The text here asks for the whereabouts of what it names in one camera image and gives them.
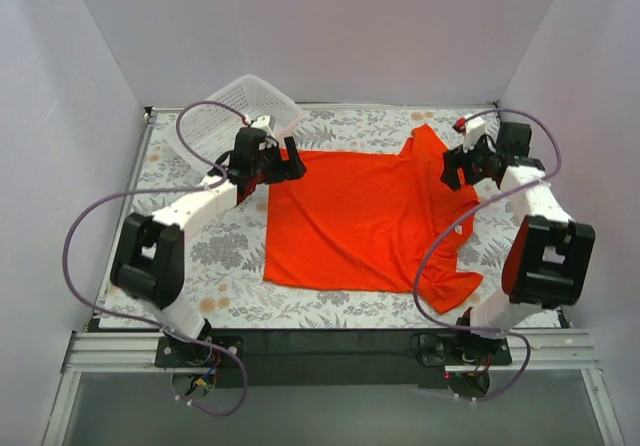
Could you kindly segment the orange t-shirt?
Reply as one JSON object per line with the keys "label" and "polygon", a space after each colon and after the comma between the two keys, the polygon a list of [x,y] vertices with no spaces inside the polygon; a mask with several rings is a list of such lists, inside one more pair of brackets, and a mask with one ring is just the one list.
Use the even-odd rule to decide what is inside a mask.
{"label": "orange t-shirt", "polygon": [[445,144],[424,124],[397,154],[303,151],[307,172],[269,188],[264,279],[283,286],[418,294],[439,314],[460,306],[481,274],[458,270],[478,205],[471,187],[440,180]]}

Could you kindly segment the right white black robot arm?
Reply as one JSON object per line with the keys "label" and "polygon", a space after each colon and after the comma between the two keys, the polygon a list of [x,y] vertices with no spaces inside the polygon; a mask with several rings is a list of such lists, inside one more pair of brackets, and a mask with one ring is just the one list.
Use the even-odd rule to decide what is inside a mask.
{"label": "right white black robot arm", "polygon": [[458,190],[491,179],[500,191],[513,190],[511,203],[521,222],[500,288],[456,322],[455,346],[470,361],[496,354],[507,331],[528,317],[577,302],[596,234],[556,200],[542,162],[529,155],[529,125],[503,123],[495,137],[480,118],[461,119],[454,129],[464,139],[444,153],[442,181]]}

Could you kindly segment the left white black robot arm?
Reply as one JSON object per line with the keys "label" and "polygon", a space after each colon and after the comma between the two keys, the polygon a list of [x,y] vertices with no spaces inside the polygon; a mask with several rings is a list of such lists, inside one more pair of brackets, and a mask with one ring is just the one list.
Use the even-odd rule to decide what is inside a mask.
{"label": "left white black robot arm", "polygon": [[293,137],[280,144],[266,126],[240,128],[233,149],[197,187],[149,215],[132,213],[124,220],[111,283],[141,302],[171,336],[203,340],[210,325],[182,296],[187,242],[257,186],[298,180],[305,173]]}

